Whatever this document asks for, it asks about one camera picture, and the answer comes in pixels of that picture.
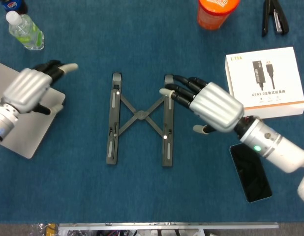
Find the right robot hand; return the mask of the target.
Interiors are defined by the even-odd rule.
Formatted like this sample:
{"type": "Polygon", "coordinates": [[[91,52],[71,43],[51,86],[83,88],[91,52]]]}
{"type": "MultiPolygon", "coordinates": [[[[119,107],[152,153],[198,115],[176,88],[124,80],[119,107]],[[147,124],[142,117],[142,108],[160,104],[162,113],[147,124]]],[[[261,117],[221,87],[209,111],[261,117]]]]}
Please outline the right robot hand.
{"type": "Polygon", "coordinates": [[[195,125],[195,132],[231,132],[244,116],[243,104],[217,84],[198,77],[186,78],[181,75],[174,75],[173,79],[188,89],[171,83],[161,88],[159,93],[191,110],[206,122],[204,126],[195,125]]]}

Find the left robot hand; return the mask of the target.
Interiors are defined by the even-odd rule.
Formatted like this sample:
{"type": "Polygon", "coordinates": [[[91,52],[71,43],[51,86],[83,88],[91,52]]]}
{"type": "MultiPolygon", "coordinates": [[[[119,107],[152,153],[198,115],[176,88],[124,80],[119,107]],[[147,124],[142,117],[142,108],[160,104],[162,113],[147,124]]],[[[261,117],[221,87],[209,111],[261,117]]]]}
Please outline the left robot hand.
{"type": "Polygon", "coordinates": [[[59,60],[50,60],[33,68],[25,68],[3,92],[0,104],[13,107],[19,114],[56,114],[63,109],[62,104],[48,108],[41,105],[40,101],[51,85],[65,74],[77,69],[78,64],[64,64],[59,60]]]}

